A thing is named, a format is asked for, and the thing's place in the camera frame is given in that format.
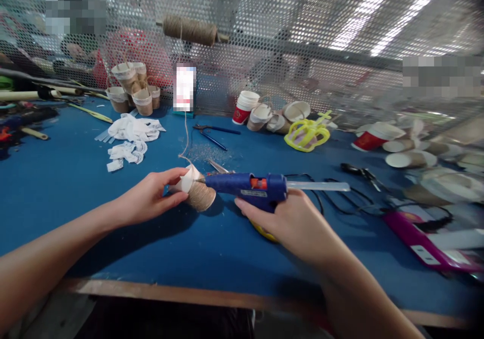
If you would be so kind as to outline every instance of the fluorescent light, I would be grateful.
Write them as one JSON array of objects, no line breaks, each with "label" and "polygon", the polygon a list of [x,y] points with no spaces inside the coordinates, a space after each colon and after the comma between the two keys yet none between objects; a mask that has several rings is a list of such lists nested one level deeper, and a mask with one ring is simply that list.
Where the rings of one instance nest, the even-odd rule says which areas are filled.
[{"label": "fluorescent light", "polygon": [[384,0],[363,0],[354,11],[353,16],[348,19],[341,30],[341,33],[338,34],[329,47],[342,50],[349,46],[351,41],[370,20],[372,14],[378,10],[383,1]]},{"label": "fluorescent light", "polygon": [[408,9],[408,12],[398,21],[390,32],[383,37],[377,45],[372,49],[371,56],[379,55],[382,50],[402,31],[402,29],[425,7],[431,0],[416,0],[415,3]]}]

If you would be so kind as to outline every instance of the hand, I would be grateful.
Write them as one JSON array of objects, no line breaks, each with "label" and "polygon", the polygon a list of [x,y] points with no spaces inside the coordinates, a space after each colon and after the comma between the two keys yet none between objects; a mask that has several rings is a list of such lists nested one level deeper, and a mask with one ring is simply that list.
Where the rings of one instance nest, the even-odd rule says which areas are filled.
[{"label": "hand", "polygon": [[142,223],[178,206],[188,198],[185,192],[163,196],[167,184],[177,184],[181,176],[188,173],[185,168],[173,168],[161,173],[150,173],[111,204],[119,211],[120,226]]},{"label": "hand", "polygon": [[321,266],[347,251],[343,241],[301,190],[290,189],[287,200],[268,213],[240,198],[235,204],[252,222],[271,233],[303,261]]},{"label": "hand", "polygon": [[68,43],[66,45],[67,51],[69,55],[74,59],[84,59],[86,58],[86,52],[82,49],[82,47],[75,43]]}]

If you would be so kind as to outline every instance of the wooden table edge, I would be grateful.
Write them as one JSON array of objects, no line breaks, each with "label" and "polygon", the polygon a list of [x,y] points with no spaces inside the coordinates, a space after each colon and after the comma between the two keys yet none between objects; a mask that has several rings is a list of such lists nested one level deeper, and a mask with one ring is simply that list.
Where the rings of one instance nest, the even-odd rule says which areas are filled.
[{"label": "wooden table edge", "polygon": [[[159,286],[115,280],[63,279],[56,290],[88,295],[130,297],[255,310],[289,311],[311,317],[325,314],[325,310],[322,307],[289,299],[278,299],[270,296],[229,291]],[[402,312],[415,325],[461,329],[469,327],[469,323],[462,318],[424,311],[402,310]]]}]

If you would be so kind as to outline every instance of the green object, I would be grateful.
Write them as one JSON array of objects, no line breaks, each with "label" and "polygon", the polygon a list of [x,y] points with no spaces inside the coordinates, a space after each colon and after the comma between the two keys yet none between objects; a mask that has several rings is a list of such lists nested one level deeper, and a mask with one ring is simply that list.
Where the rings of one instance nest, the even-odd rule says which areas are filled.
[{"label": "green object", "polygon": [[14,81],[6,76],[0,76],[0,90],[11,91],[14,87]]}]

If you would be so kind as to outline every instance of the white label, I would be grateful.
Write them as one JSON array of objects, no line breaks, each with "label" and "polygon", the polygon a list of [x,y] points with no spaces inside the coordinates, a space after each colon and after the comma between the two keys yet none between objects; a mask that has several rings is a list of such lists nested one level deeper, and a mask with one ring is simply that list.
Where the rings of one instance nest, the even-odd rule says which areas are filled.
[{"label": "white label", "polygon": [[456,263],[463,263],[463,264],[470,265],[469,260],[465,258],[465,256],[457,250],[446,250],[442,252],[445,253],[448,258],[455,261]]},{"label": "white label", "polygon": [[410,248],[428,265],[440,265],[437,261],[423,246],[416,245],[410,246]]},{"label": "white label", "polygon": [[267,197],[267,193],[264,192],[263,190],[241,190],[240,193],[242,195],[252,195],[252,196],[261,196],[261,197]]}]

